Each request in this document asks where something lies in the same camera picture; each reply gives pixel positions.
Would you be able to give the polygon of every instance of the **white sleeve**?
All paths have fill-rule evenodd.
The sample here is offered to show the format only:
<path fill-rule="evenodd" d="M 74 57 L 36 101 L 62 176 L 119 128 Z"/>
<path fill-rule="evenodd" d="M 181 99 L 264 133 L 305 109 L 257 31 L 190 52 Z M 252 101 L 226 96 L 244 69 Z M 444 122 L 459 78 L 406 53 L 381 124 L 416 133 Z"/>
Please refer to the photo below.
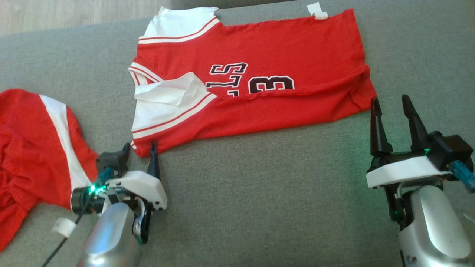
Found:
<path fill-rule="evenodd" d="M 183 37 L 200 31 L 215 18 L 218 8 L 194 8 L 189 10 L 170 10 L 160 8 L 149 23 L 143 37 Z"/>
<path fill-rule="evenodd" d="M 174 80 L 136 86 L 133 138 L 143 138 L 178 125 L 216 97 L 192 72 Z"/>

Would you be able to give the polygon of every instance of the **black cable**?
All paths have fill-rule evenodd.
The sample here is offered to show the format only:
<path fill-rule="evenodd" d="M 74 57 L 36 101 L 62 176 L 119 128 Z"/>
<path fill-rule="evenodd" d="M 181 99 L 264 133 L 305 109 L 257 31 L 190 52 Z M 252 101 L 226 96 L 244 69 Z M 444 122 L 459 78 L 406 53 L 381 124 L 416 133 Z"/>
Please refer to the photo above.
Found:
<path fill-rule="evenodd" d="M 84 204 L 82 210 L 81 210 L 81 213 L 78 215 L 76 221 L 74 222 L 76 225 L 79 223 L 80 219 L 82 218 L 84 212 L 86 211 L 86 207 L 87 205 L 89 204 L 89 201 L 94 197 L 94 194 L 91 194 L 91 196 L 87 199 L 86 201 L 86 204 Z M 61 243 L 59 243 L 59 245 L 56 247 L 56 249 L 53 251 L 53 253 L 51 253 L 51 255 L 49 255 L 49 257 L 46 259 L 45 263 L 43 263 L 43 265 L 41 267 L 46 267 L 46 265 L 48 265 L 48 263 L 53 259 L 53 257 L 56 255 L 56 253 L 58 253 L 58 251 L 61 249 L 61 247 L 64 245 L 64 243 L 66 243 L 66 240 L 67 238 L 65 237 Z"/>

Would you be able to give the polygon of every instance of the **white stripe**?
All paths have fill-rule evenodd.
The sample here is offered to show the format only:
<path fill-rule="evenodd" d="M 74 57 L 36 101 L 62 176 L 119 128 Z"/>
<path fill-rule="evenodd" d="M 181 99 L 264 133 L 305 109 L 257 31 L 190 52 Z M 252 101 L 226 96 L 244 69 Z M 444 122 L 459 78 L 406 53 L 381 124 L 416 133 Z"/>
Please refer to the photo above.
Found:
<path fill-rule="evenodd" d="M 139 81 L 135 78 L 136 73 L 131 71 L 130 69 L 129 69 L 129 73 L 132 76 L 133 83 L 135 83 L 136 86 L 139 85 Z"/>
<path fill-rule="evenodd" d="M 79 163 L 79 160 L 71 144 L 67 123 L 66 105 L 51 97 L 44 95 L 39 96 L 41 97 L 41 101 L 43 101 L 43 104 L 48 111 L 49 117 L 56 128 L 59 141 L 61 142 L 61 146 L 63 147 L 64 153 L 66 154 L 69 178 L 71 180 L 71 192 L 74 190 L 74 188 L 91 185 L 91 181 L 88 179 L 86 172 L 84 172 L 81 163 Z"/>
<path fill-rule="evenodd" d="M 142 75 L 137 75 L 137 78 L 139 78 L 139 84 L 140 85 L 147 85 L 148 84 L 148 81 L 147 81 L 147 78 L 145 78 L 145 76 L 142 76 Z"/>
<path fill-rule="evenodd" d="M 175 119 L 174 121 L 171 121 L 167 124 L 160 125 L 160 126 L 148 129 L 148 130 L 133 133 L 133 138 L 136 139 L 136 138 L 146 137 L 146 136 L 164 131 L 168 128 L 171 128 L 171 127 L 183 122 L 184 120 L 190 118 L 191 116 L 195 115 L 196 113 L 198 113 L 200 110 L 202 110 L 207 104 L 209 104 L 216 97 L 217 96 L 214 95 L 214 94 L 209 94 L 205 97 L 203 102 L 201 102 L 197 107 L 189 110 L 187 113 L 185 113 L 183 116 L 179 117 L 178 119 Z"/>
<path fill-rule="evenodd" d="M 132 62 L 128 70 L 131 72 L 137 73 L 138 74 L 137 76 L 143 75 L 156 83 L 163 82 L 163 79 L 160 78 L 158 75 L 156 75 L 153 71 L 147 69 L 146 67 L 138 63 Z"/>
<path fill-rule="evenodd" d="M 145 40 L 143 39 L 140 40 L 139 38 L 139 44 L 146 45 L 146 44 L 155 44 L 155 43 L 180 43 L 180 42 L 188 41 L 188 40 L 191 40 L 203 35 L 205 32 L 207 32 L 209 29 L 211 29 L 213 26 L 215 26 L 218 23 L 219 23 L 219 19 L 216 19 L 216 17 L 214 17 L 212 21 L 208 25 L 206 25 L 206 27 L 204 27 L 202 30 L 190 36 L 183 37 L 183 38 L 158 38 L 158 39 L 152 38 L 152 39 L 145 39 Z"/>

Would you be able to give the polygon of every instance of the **jersey number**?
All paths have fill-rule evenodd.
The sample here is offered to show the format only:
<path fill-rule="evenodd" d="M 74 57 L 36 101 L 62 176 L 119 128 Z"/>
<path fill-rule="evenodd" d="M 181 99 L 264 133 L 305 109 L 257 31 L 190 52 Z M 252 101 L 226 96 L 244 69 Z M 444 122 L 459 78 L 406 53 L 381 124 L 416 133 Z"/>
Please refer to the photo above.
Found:
<path fill-rule="evenodd" d="M 206 82 L 206 88 L 210 89 L 213 87 L 239 87 L 239 83 L 242 78 L 242 74 L 246 72 L 247 63 L 238 62 L 226 65 L 214 64 L 211 66 L 209 74 L 211 75 L 229 75 L 229 82 L 218 83 L 218 82 Z M 255 94 L 262 91 L 268 90 L 284 90 L 284 89 L 294 89 L 294 80 L 289 76 L 260 76 L 252 77 L 247 82 L 249 93 Z M 228 95 L 238 96 L 239 90 L 228 90 Z"/>

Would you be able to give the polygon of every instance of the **clothing label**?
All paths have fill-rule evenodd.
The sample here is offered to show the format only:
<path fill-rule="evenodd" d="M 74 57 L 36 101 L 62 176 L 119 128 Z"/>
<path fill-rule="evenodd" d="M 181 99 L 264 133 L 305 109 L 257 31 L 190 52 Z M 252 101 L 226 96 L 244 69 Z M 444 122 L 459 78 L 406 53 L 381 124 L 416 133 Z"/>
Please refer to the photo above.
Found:
<path fill-rule="evenodd" d="M 322 8 L 320 8 L 320 3 L 316 2 L 307 6 L 308 12 L 310 15 L 315 15 L 315 19 L 327 19 L 328 13 L 323 12 Z"/>

